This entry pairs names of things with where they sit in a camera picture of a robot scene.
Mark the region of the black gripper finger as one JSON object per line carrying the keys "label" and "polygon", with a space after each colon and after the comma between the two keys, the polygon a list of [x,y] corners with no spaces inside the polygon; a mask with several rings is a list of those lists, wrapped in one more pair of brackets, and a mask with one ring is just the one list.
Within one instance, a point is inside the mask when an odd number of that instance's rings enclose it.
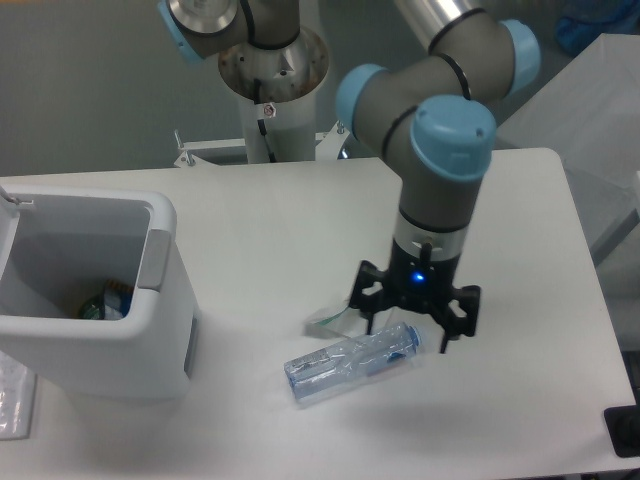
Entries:
{"label": "black gripper finger", "polygon": [[377,313],[398,305],[399,296],[390,283],[388,271],[379,270],[368,260],[362,260],[349,298],[349,307],[366,320],[366,334],[371,334]]}
{"label": "black gripper finger", "polygon": [[481,287],[468,285],[452,287],[448,292],[437,295],[431,302],[430,315],[443,329],[439,352],[446,352],[450,341],[460,336],[473,337],[476,333],[480,310]]}

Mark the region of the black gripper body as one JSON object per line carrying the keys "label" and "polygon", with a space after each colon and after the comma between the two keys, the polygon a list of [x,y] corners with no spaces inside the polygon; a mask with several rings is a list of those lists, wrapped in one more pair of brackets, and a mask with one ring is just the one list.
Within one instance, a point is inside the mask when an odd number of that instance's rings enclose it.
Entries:
{"label": "black gripper body", "polygon": [[453,281],[459,260],[460,256],[444,261],[431,260],[428,266],[422,266],[418,257],[393,241],[385,286],[391,287],[394,298],[405,298],[401,307],[410,311],[425,313],[423,304],[444,307],[454,298]]}

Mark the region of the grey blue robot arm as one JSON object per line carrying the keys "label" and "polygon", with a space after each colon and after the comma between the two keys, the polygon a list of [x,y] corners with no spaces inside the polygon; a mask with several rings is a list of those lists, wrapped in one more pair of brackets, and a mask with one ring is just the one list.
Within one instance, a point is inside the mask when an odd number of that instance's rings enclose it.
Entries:
{"label": "grey blue robot arm", "polygon": [[[530,84],[541,63],[533,32],[496,21],[474,1],[401,1],[426,49],[399,71],[365,64],[336,94],[338,120],[402,181],[391,258],[362,262],[349,304],[364,318],[392,307],[429,315],[445,341],[473,336],[481,290],[455,287],[496,123],[487,109]],[[162,1],[158,10],[189,61],[216,57],[239,100],[247,159],[315,158],[314,94],[329,61],[295,1]]]}

